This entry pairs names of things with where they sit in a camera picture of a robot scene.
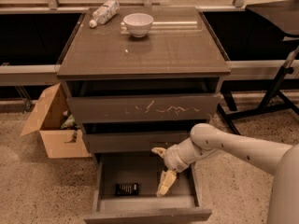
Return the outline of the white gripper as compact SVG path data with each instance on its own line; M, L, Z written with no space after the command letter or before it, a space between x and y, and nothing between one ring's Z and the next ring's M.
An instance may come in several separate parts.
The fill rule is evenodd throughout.
M157 197L163 197L175 183L177 173L183 172L189 165L179 156L178 145L173 145L168 149L154 147L151 151L164 159L164 165L169 169L167 171L162 171L160 183L156 191Z

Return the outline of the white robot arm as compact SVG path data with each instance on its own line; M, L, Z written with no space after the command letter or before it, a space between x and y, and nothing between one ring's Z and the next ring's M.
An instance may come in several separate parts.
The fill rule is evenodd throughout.
M206 123L194 125L190 137L181 143L152 150L164 160L166 167L156 195L163 197L176 181L178 173L218 150L274 177L267 224L299 224L299 146L225 133Z

